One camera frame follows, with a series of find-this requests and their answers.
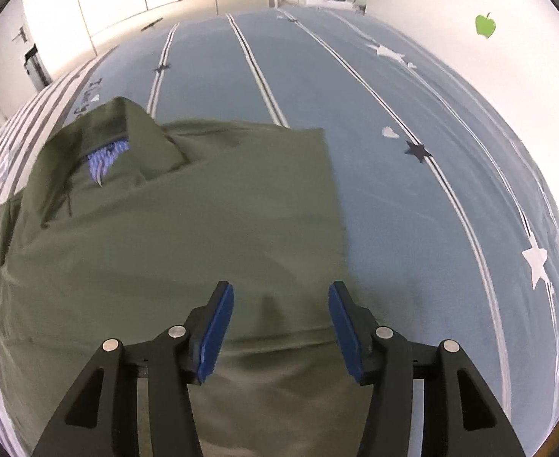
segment metal screw head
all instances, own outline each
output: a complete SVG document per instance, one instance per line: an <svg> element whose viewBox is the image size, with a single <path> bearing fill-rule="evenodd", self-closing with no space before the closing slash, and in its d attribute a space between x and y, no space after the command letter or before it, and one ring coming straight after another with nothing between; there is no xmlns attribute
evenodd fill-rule
<svg viewBox="0 0 559 457"><path fill-rule="evenodd" d="M186 328L182 325L172 326L172 328L168 330L168 335L172 338L183 337L186 335Z"/></svg>
<svg viewBox="0 0 559 457"><path fill-rule="evenodd" d="M442 342L442 346L445 347L447 352L457 352L459 350L459 344L455 340L445 340Z"/></svg>
<svg viewBox="0 0 559 457"><path fill-rule="evenodd" d="M113 350L116 350L118 346L119 341L117 339L109 338L102 344L102 349L104 349L106 352L112 352Z"/></svg>
<svg viewBox="0 0 559 457"><path fill-rule="evenodd" d="M391 338L393 337L393 329L388 328L387 326L380 326L379 328L377 328L375 330L375 334L379 337L379 338Z"/></svg>

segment black star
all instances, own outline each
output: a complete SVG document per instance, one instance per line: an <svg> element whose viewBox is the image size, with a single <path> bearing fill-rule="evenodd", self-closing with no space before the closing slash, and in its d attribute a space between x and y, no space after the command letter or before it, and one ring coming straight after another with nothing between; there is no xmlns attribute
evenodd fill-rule
<svg viewBox="0 0 559 457"><path fill-rule="evenodd" d="M171 65L160 65L159 67L157 67L156 69L153 69L153 72L157 72L158 74L160 74L162 72L162 70L167 70L171 68Z"/></svg>
<svg viewBox="0 0 559 457"><path fill-rule="evenodd" d="M419 160L419 163L423 163L425 157L432 158L433 156L428 153L428 151L424 148L423 144L413 144L411 141L407 141L406 144L409 145L409 148L405 151L407 155L413 155L416 159Z"/></svg>
<svg viewBox="0 0 559 457"><path fill-rule="evenodd" d="M158 23L159 23L160 21L162 21L162 20L163 20L163 17L160 18L160 19L157 19L157 20L154 21L154 22L151 22L151 23L148 24L147 26L142 27L142 28L140 29L140 32L145 31L146 29L150 29L151 27L153 27L155 24L158 24Z"/></svg>

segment bed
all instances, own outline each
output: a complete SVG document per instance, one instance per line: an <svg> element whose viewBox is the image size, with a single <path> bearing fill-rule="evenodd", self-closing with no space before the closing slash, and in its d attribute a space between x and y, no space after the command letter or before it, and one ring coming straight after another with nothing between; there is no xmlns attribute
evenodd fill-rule
<svg viewBox="0 0 559 457"><path fill-rule="evenodd" d="M409 340L458 340L535 453L559 418L559 213L525 147L467 82L354 13L289 8L154 27L6 123L0 205L50 136L118 96L160 124L323 128L363 305ZM411 455L422 424L416 384ZM0 441L28 453L1 390Z"/></svg>

